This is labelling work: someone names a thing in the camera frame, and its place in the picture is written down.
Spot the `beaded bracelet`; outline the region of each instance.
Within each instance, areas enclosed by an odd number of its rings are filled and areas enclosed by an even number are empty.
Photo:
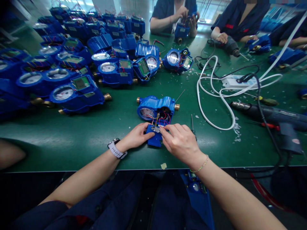
[[[191,173],[199,172],[199,171],[205,166],[205,164],[208,162],[208,160],[209,160],[209,156],[207,155],[207,160],[206,160],[205,163],[202,165],[202,167],[200,167],[199,170],[196,170],[196,171],[194,171],[194,172],[190,169]]]

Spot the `person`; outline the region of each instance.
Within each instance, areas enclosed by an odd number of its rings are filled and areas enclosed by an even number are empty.
[[[292,34],[294,28],[301,20],[305,11],[297,14],[289,21],[281,25],[280,27],[276,28],[270,35],[271,44],[272,46],[281,46],[283,47],[287,42],[288,38]],[[289,43],[289,46],[296,49],[306,49],[307,46],[307,19],[305,19],[295,33],[293,39]]]
[[[232,0],[211,27],[211,38],[224,44],[231,36],[236,42],[257,40],[261,21],[270,8],[269,3],[245,4],[244,0]]]
[[[121,141],[112,142],[109,150],[74,173],[10,228],[138,229],[130,220],[144,216],[143,210],[149,208],[149,229],[208,229],[191,207],[180,176],[172,171],[165,173],[155,193],[148,191],[151,183],[142,171],[120,171],[106,183],[122,161],[118,156],[155,135],[144,134],[148,124],[139,124]],[[201,152],[188,126],[166,125],[160,131],[166,149],[196,173],[236,229],[286,229],[257,198]]]
[[[196,0],[158,0],[150,19],[150,32],[153,34],[175,31],[176,24],[181,19],[188,18],[193,13]],[[190,37],[197,35],[199,12],[189,19]]]

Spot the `power drill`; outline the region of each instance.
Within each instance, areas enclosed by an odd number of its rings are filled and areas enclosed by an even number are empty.
[[[258,105],[231,102],[230,106],[258,121],[262,120]],[[280,149],[289,151],[293,154],[304,154],[295,130],[302,132],[307,131],[307,116],[269,106],[261,106],[261,110],[267,123],[279,126],[280,128]]]
[[[237,58],[240,57],[241,54],[240,54],[239,47],[236,41],[231,36],[228,36],[227,40],[228,41],[226,44],[218,42],[213,39],[209,39],[207,43],[210,46],[214,46],[215,44],[215,47],[224,49],[228,54],[233,55]]]

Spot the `green table surface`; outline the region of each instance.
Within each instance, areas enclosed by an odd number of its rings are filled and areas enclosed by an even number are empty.
[[[31,45],[27,46],[31,53],[39,49],[39,39],[35,32],[30,31],[35,39],[31,39]],[[157,44],[162,57],[171,48],[183,49],[188,47],[193,57],[201,54],[210,55],[213,48],[207,45],[209,33],[199,33],[195,39],[189,39],[181,45],[174,43],[174,38],[161,37],[146,33],[145,39],[150,44],[154,39],[162,41],[165,46]],[[240,44],[240,50],[250,59],[243,57],[229,57],[223,50],[216,49],[221,68],[216,74],[222,76],[235,69],[246,65],[258,64],[261,67],[261,76],[270,66],[267,63],[268,56],[279,48],[273,48],[268,54],[249,55]],[[252,69],[239,71],[238,74],[246,74]],[[197,143],[200,149],[208,154],[219,167],[260,167],[273,166],[278,156],[265,128],[251,124],[249,117],[235,111],[240,136],[234,130],[220,131],[209,125],[203,118],[197,101],[196,83],[200,70],[194,63],[191,71],[177,75],[164,67],[151,78],[147,85],[132,85],[121,89],[101,87],[102,92],[109,93],[112,101],[102,106],[95,107],[86,114],[65,116],[60,115],[57,109],[38,108],[30,111],[22,117],[5,122],[0,126],[0,137],[7,138],[19,144],[27,152],[27,158],[8,172],[47,172],[47,171],[76,171],[95,159],[107,150],[107,144],[114,138],[123,138],[133,127],[144,122],[137,115],[137,97],[155,95],[158,98],[169,96],[180,99],[180,110],[174,113],[172,123],[191,126],[191,114],[193,115],[194,129],[197,135]],[[203,86],[211,91],[209,81],[203,81]],[[220,89],[221,83],[214,85]],[[261,95],[274,98],[280,102],[279,108],[292,112],[306,112],[306,102],[297,97],[297,91],[306,87],[306,72],[291,70],[284,73],[284,77],[278,83],[262,90]],[[204,113],[216,125],[228,128],[231,125],[229,111],[220,98],[211,97],[200,92],[201,104]],[[227,102],[242,101],[254,103],[249,96],[237,96],[227,99]],[[303,149],[307,150],[307,134],[298,133]],[[129,151],[128,156],[118,165],[118,170],[161,169],[161,164],[166,163],[168,169],[186,168],[187,166],[173,157],[162,145],[161,148],[153,148],[147,144]],[[294,156],[291,165],[306,165],[303,156]]]

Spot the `brass fitting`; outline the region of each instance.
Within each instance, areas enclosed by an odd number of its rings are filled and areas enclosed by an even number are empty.
[[[112,100],[112,97],[110,94],[104,94],[104,98],[105,98],[105,101],[110,101]]]
[[[132,83],[133,83],[133,84],[137,84],[137,83],[138,83],[138,79],[137,79],[137,78],[133,78],[133,79],[132,79]]]
[[[179,105],[179,104],[176,104],[176,105],[175,105],[175,111],[179,111],[179,108],[180,108],[180,105]]]
[[[30,103],[31,103],[32,105],[39,105],[39,104],[44,103],[44,100],[41,99],[40,97],[37,97],[37,98],[31,100]]]
[[[63,109],[60,109],[60,110],[59,110],[59,113],[60,113],[61,115],[66,115],[66,113],[64,112]]]
[[[47,108],[54,108],[55,107],[55,103],[53,103],[51,101],[44,101],[43,105],[46,106]]]

